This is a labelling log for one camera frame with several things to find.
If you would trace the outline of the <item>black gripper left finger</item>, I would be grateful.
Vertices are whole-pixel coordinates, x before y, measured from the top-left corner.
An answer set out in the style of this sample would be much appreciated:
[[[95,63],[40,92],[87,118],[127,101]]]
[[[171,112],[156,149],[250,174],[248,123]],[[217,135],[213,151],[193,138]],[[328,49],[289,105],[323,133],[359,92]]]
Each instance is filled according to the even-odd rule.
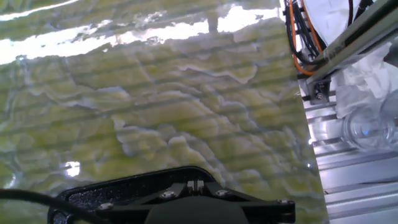
[[[192,196],[194,191],[195,182],[176,183],[165,190],[145,196],[129,204],[103,203],[95,210],[95,214],[111,223],[144,223],[149,212],[156,205]]]

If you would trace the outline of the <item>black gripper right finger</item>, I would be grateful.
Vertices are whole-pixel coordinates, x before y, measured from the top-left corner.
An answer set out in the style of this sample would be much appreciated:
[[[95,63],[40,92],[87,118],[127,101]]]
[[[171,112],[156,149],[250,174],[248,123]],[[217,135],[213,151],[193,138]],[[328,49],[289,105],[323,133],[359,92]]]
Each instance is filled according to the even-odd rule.
[[[295,202],[292,200],[263,200],[222,187],[217,182],[196,182],[196,193],[236,205],[249,223],[295,223]]]

